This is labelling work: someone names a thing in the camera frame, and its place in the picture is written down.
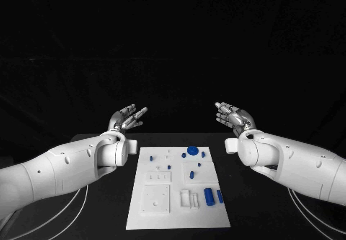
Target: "black curtain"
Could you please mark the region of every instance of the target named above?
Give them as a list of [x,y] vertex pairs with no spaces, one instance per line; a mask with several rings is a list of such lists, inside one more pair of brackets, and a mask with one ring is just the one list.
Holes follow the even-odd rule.
[[264,132],[346,157],[346,2],[1,3],[0,150],[20,163],[115,111],[131,133],[231,132],[215,102]]

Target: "white cable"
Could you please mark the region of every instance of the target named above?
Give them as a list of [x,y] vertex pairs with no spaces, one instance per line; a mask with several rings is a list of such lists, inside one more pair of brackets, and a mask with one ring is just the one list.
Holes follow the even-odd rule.
[[87,185],[87,193],[85,193],[84,204],[82,204],[82,206],[81,206],[81,211],[79,211],[79,213],[78,213],[78,215],[76,215],[72,223],[66,226],[66,228],[62,230],[62,232],[61,232],[58,235],[55,235],[49,240],[55,239],[55,238],[68,230],[68,228],[71,227],[71,225],[72,225],[74,222],[76,221],[76,219],[78,219],[78,217],[79,217],[79,214],[81,214],[81,212],[82,212],[82,210],[84,210],[84,208],[85,208],[85,202],[87,202],[87,197],[88,197],[88,189],[89,189],[89,185]]
[[311,215],[330,229],[333,229],[334,231],[337,231],[340,234],[345,234],[345,235],[346,235],[346,232],[345,232],[345,231],[342,231],[342,230],[336,229],[334,227],[332,227],[330,225],[327,225],[327,224],[316,217],[316,215],[309,211],[307,207],[306,207],[304,204],[301,203],[301,200],[300,200],[298,196],[296,195],[296,192],[294,192],[294,191],[293,191],[293,194],[294,194],[294,196],[296,196],[296,198],[297,198],[297,200],[298,200],[303,208],[304,208],[306,211],[310,213],[310,215]]
[[311,224],[313,227],[317,229],[317,231],[324,235],[324,237],[326,237],[329,240],[333,240],[333,239],[324,234],[324,232],[316,227],[316,225],[311,223],[311,221],[309,220],[306,214],[303,213],[303,211],[301,211],[301,209],[300,209],[300,207],[298,207],[298,205],[297,205],[297,203],[296,203],[296,200],[294,200],[293,194],[291,194],[291,192],[290,192],[290,188],[287,188],[287,189],[288,189],[288,193],[290,193],[290,198],[291,198],[291,200],[293,200],[293,202],[294,202],[294,204],[296,204],[296,207],[297,207],[300,213],[303,214],[306,220],[310,222],[310,224]]
[[40,228],[43,228],[43,227],[59,217],[59,215],[63,213],[63,211],[66,210],[66,208],[68,208],[69,205],[72,204],[72,202],[74,202],[74,200],[75,200],[79,192],[81,192],[81,189],[78,190],[78,193],[75,194],[75,196],[74,196],[69,204],[66,205],[66,207],[61,210],[61,212],[55,215],[55,217],[53,217],[49,221],[46,221],[46,222],[45,222],[39,227],[36,227],[32,231],[26,232],[25,234],[22,234],[20,236],[16,236],[14,238],[12,238],[12,239],[9,239],[9,240],[16,240],[16,239],[22,238],[23,236],[32,234],[32,233],[33,233],[35,231],[37,231]]

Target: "blue cylinder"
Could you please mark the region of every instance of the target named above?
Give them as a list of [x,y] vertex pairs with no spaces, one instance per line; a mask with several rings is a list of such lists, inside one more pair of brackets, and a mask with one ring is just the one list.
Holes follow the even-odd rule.
[[218,190],[218,200],[219,200],[219,203],[222,204],[223,199],[222,199],[222,191],[221,190]]
[[205,201],[206,201],[206,205],[208,206],[213,206],[215,205],[215,196],[213,196],[213,191],[210,188],[206,188],[203,190],[203,194],[205,194]]
[[195,147],[195,146],[189,146],[187,148],[187,153],[192,155],[192,156],[196,156],[199,154],[199,149]]

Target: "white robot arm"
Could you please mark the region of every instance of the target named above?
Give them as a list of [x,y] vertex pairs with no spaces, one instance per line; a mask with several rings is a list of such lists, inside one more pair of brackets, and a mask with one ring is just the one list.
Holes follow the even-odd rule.
[[257,130],[251,115],[226,103],[216,121],[234,129],[228,154],[238,153],[245,166],[297,193],[346,206],[346,160],[329,150]]
[[101,136],[63,144],[0,169],[0,220],[42,199],[78,191],[125,165],[128,154],[137,154],[137,141],[127,140],[124,133],[143,125],[137,120],[148,109],[133,115],[136,110],[133,104],[115,112]]

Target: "black table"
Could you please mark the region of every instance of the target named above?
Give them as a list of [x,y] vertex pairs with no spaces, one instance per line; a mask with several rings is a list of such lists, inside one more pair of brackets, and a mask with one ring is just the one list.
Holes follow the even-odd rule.
[[[72,142],[97,136],[99,134],[76,135]],[[115,172],[89,185],[82,213],[69,229],[55,239],[327,239],[298,212],[288,189],[244,166],[238,154],[226,154],[225,140],[235,138],[232,133],[125,134],[125,137],[138,141],[138,153],[128,156],[124,167],[118,167]],[[231,228],[125,230],[140,148],[189,146],[210,149]],[[22,240],[48,240],[65,229],[81,210],[85,193],[87,188],[81,190],[63,214]],[[76,192],[48,198],[25,207],[4,239],[43,224],[68,205],[75,194]],[[343,211],[345,216],[342,206],[304,196],[301,198],[307,204],[317,206],[316,211],[323,209],[326,212],[332,206],[337,213]],[[333,239],[343,239],[340,234],[330,236]]]

